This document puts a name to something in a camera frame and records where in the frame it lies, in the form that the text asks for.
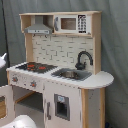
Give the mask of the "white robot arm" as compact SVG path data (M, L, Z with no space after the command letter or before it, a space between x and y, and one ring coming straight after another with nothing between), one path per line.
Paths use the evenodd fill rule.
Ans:
M0 69L5 66L4 60L6 54L0 56ZM0 128L37 128L35 122L27 115L20 115L16 117L12 122L6 124Z

